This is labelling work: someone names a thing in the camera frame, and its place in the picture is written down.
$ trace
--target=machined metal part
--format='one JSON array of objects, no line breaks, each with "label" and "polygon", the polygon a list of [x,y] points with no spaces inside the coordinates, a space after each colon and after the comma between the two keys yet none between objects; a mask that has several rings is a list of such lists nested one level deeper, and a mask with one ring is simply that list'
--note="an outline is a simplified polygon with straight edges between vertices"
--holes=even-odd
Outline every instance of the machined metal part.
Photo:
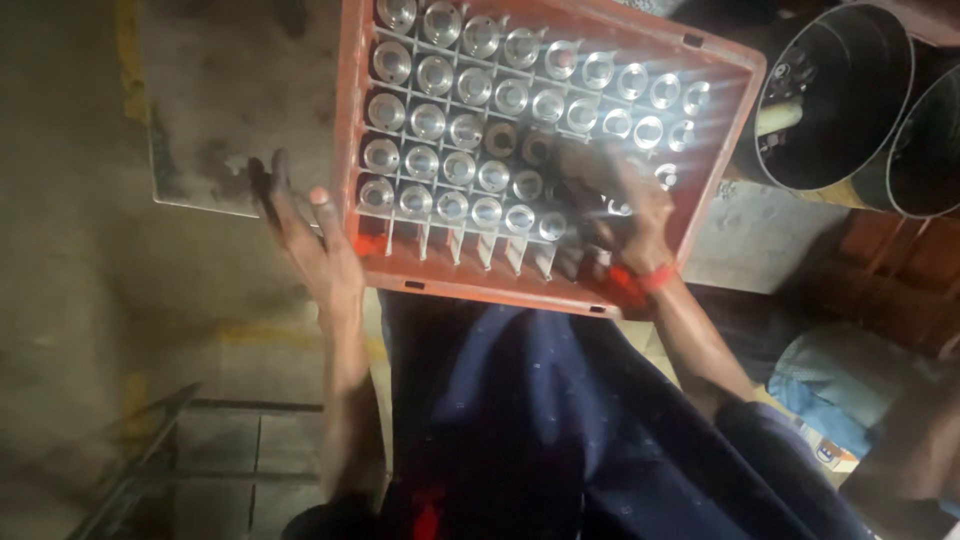
[{"label": "machined metal part", "polygon": [[527,108],[530,90],[520,79],[507,79],[500,83],[493,94],[493,104],[500,112],[516,116]]},{"label": "machined metal part", "polygon": [[484,59],[500,44],[500,27],[493,19],[480,15],[464,27],[463,51],[474,58]]},{"label": "machined metal part", "polygon": [[480,165],[477,182],[484,191],[496,193],[502,191],[510,182],[510,169],[503,161],[490,160]]},{"label": "machined metal part", "polygon": [[669,109],[680,97],[680,79],[673,73],[664,73],[650,85],[650,103],[657,109]]},{"label": "machined metal part", "polygon": [[540,35],[527,28],[517,28],[503,42],[503,58],[514,69],[526,69],[540,55]]},{"label": "machined metal part", "polygon": [[643,67],[642,63],[631,63],[624,67],[616,78],[616,91],[623,99],[634,101],[647,89],[649,80],[647,68]]},{"label": "machined metal part", "polygon": [[473,223],[482,229],[489,229],[500,224],[500,217],[503,215],[503,207],[500,202],[493,197],[483,197],[473,203],[473,209],[470,211],[470,217]]},{"label": "machined metal part", "polygon": [[603,133],[627,138],[634,126],[634,119],[626,109],[614,109],[603,119]]},{"label": "machined metal part", "polygon": [[538,167],[550,159],[553,151],[553,136],[544,132],[530,132],[523,139],[520,154],[523,160]]},{"label": "machined metal part", "polygon": [[537,171],[523,171],[514,176],[514,195],[521,201],[533,201],[543,193],[543,178]]},{"label": "machined metal part", "polygon": [[476,172],[476,161],[466,152],[452,152],[444,160],[444,176],[451,184],[467,185]]},{"label": "machined metal part", "polygon": [[404,160],[410,176],[420,180],[432,180],[440,170],[440,158],[429,146],[415,146]]},{"label": "machined metal part", "polygon": [[369,209],[389,209],[394,205],[394,187],[382,176],[370,180],[360,188],[360,204]]},{"label": "machined metal part", "polygon": [[493,92],[493,81],[483,69],[471,67],[465,69],[457,80],[457,94],[460,101],[474,107],[487,103]]},{"label": "machined metal part", "polygon": [[566,110],[566,125],[571,132],[585,134],[597,123],[597,102],[590,98],[580,98],[570,104]]},{"label": "machined metal part", "polygon": [[460,191],[450,190],[437,199],[437,213],[447,221],[459,222],[467,219],[470,204]]},{"label": "machined metal part", "polygon": [[537,215],[526,205],[513,205],[507,210],[504,217],[504,224],[511,233],[524,234],[530,231],[534,226]]},{"label": "machined metal part", "polygon": [[424,103],[410,113],[410,130],[418,138],[437,140],[446,129],[444,112],[432,103]]},{"label": "machined metal part", "polygon": [[423,36],[438,47],[449,47],[460,36],[463,16],[449,2],[434,2],[423,13]]},{"label": "machined metal part", "polygon": [[400,211],[425,216],[433,208],[433,195],[422,185],[409,185],[400,193]]},{"label": "machined metal part", "polygon": [[576,43],[565,39],[554,41],[547,47],[546,54],[543,56],[543,70],[558,81],[569,79],[577,68],[578,48]]},{"label": "machined metal part", "polygon": [[375,138],[363,149],[363,161],[376,174],[391,174],[400,166],[400,151],[389,138]]},{"label": "machined metal part", "polygon": [[667,136],[666,144],[674,152],[686,150],[687,145],[693,144],[693,122],[690,120],[681,120],[670,128],[670,135]]},{"label": "machined metal part", "polygon": [[611,215],[633,215],[634,209],[627,203],[618,203],[614,199],[607,199],[607,211]]},{"label": "machined metal part", "polygon": [[650,150],[660,143],[663,138],[663,122],[656,116],[644,116],[636,122],[634,128],[634,143],[636,146]]},{"label": "machined metal part", "polygon": [[710,83],[694,83],[684,91],[684,112],[697,115],[710,102]]},{"label": "machined metal part", "polygon": [[557,211],[547,212],[540,218],[538,229],[540,229],[541,238],[548,242],[556,242],[566,233],[566,217]]},{"label": "machined metal part", "polygon": [[599,90],[613,80],[613,53],[592,53],[584,60],[581,74],[587,88]]},{"label": "machined metal part", "polygon": [[373,71],[384,83],[402,85],[412,68],[410,52],[396,41],[384,41],[373,51]]},{"label": "machined metal part", "polygon": [[663,189],[669,189],[677,184],[677,165],[664,163],[657,167],[657,170],[654,171],[654,176],[657,177],[657,180],[660,180],[660,185]]},{"label": "machined metal part", "polygon": [[417,0],[376,0],[376,13],[391,30],[406,34],[417,20]]},{"label": "machined metal part", "polygon": [[367,107],[370,121],[378,130],[395,132],[403,126],[406,119],[406,110],[400,98],[391,93],[382,93],[373,96]]},{"label": "machined metal part", "polygon": [[426,57],[417,66],[417,84],[432,96],[444,95],[453,86],[453,66],[443,57]]},{"label": "machined metal part", "polygon": [[555,88],[542,90],[534,97],[534,119],[556,124],[564,115],[564,95]]},{"label": "machined metal part", "polygon": [[483,138],[483,122],[473,114],[461,114],[450,123],[450,140],[458,148],[472,150]]},{"label": "machined metal part", "polygon": [[516,148],[516,128],[507,122],[498,122],[487,128],[484,148],[495,158],[507,158]]}]

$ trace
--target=black metal bucket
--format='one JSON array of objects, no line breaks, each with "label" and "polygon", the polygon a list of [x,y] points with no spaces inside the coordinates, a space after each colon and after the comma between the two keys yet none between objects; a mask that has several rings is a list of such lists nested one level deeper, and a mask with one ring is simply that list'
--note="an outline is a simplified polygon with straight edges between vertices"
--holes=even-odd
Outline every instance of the black metal bucket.
[{"label": "black metal bucket", "polygon": [[960,60],[931,66],[917,81],[892,142],[852,184],[874,209],[926,218],[960,208]]},{"label": "black metal bucket", "polygon": [[[913,43],[892,13],[844,5],[732,38],[767,57],[766,81],[733,152],[747,178],[822,189],[858,171],[892,137],[914,75]],[[815,75],[797,79],[810,69]],[[803,118],[771,134],[778,138],[758,137],[758,112],[789,96],[792,84]]]}]

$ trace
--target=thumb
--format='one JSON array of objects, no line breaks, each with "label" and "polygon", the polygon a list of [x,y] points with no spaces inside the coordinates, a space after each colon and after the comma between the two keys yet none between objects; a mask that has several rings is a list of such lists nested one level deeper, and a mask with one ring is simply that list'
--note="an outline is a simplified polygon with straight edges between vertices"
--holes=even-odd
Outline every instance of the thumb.
[{"label": "thumb", "polygon": [[340,223],[340,212],[326,189],[314,187],[310,191],[310,211],[324,233],[327,250],[334,251],[348,245],[343,225]]}]

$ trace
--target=orange plastic crate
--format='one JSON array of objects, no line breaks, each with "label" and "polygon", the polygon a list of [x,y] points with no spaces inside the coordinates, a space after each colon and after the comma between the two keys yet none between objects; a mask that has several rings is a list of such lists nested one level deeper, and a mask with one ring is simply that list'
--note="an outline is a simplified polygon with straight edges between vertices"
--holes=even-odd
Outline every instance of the orange plastic crate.
[{"label": "orange plastic crate", "polygon": [[[765,72],[763,56],[742,45],[626,8],[612,0],[477,0],[469,4],[453,4],[464,14],[465,25],[476,15],[486,15],[501,23],[507,17],[503,37],[516,28],[529,28],[535,32],[546,28],[544,46],[559,39],[581,38],[584,41],[580,58],[595,51],[616,50],[618,65],[639,61],[647,65],[668,66],[669,71],[682,74],[684,84],[694,81],[710,84],[709,107],[693,118],[696,121],[695,134],[700,143],[671,157],[682,168],[683,181],[671,190],[676,210],[667,225],[667,242],[675,251],[679,264],[683,264],[756,98]],[[514,251],[511,253],[512,239],[509,234],[499,233],[491,239],[489,235],[457,232],[429,223],[369,217],[358,210],[358,184],[370,176],[361,163],[363,144],[371,138],[373,131],[368,126],[366,108],[371,97],[384,90],[384,85],[371,75],[372,50],[381,40],[399,40],[407,47],[413,47],[415,41],[424,41],[420,36],[423,10],[424,5],[420,3],[414,28],[407,37],[397,37],[379,21],[375,14],[375,0],[345,2],[343,5],[331,180],[344,209],[345,229],[361,255],[369,284],[393,290],[587,315],[624,316],[620,307],[623,304],[622,290],[603,276],[580,272],[574,281],[559,275],[556,268],[551,271],[548,267],[544,272],[544,257],[550,255],[550,248],[544,246],[544,242],[527,244],[514,241]],[[502,52],[503,37],[499,50],[490,59],[493,62],[479,61],[461,53],[460,39],[446,51],[436,50],[436,47],[429,45],[424,47],[422,43],[418,47],[422,53],[443,55],[451,63],[456,60],[462,64],[492,68]],[[536,69],[542,63],[543,56],[541,53],[535,67],[521,70],[528,73],[526,76],[534,84],[554,85],[571,94],[596,95],[600,100],[610,99],[575,87],[571,84],[576,83],[573,78],[566,82],[551,82],[548,78],[540,77]],[[414,93],[417,91],[414,79],[419,59],[415,54],[413,71],[404,83]],[[502,66],[498,69],[523,76],[517,70]],[[644,108],[649,109],[649,102],[643,102],[649,99],[646,92],[636,100],[637,109],[641,112]],[[420,100],[435,99],[424,95],[417,97]],[[435,101],[442,105],[446,99]],[[495,113],[490,113],[495,110],[491,101],[479,108],[482,112],[477,112],[485,121],[488,118],[495,119]],[[453,106],[461,107],[455,102]],[[684,117],[682,110],[664,114],[675,116],[676,119]],[[400,148],[402,156],[409,146],[406,143]],[[437,182],[430,187],[435,191],[436,200],[439,196]],[[395,186],[395,192],[398,199],[398,186]],[[516,245],[520,243],[523,248],[533,245],[534,249],[519,250],[517,259]],[[458,253],[459,262],[455,260]],[[489,268],[485,267],[487,257],[490,258]],[[552,255],[550,259],[550,266],[560,264],[553,260]],[[630,316],[642,314],[631,312]]]}]

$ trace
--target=dirty hand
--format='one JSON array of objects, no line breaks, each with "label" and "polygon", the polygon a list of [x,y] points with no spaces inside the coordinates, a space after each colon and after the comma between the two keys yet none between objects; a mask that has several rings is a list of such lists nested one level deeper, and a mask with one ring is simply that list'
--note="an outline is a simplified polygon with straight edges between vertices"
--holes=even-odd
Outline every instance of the dirty hand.
[{"label": "dirty hand", "polygon": [[674,261],[666,245],[666,222],[673,212],[670,194],[653,175],[643,176],[623,156],[613,156],[613,170],[633,209],[634,234],[620,256],[638,274],[649,274]]},{"label": "dirty hand", "polygon": [[277,150],[269,174],[260,160],[250,159],[254,198],[283,255],[317,302],[321,324],[329,328],[358,323],[366,285],[363,266],[325,189],[315,187],[310,191],[310,209],[323,237],[317,236],[300,215],[290,190],[288,159],[285,150]]}]

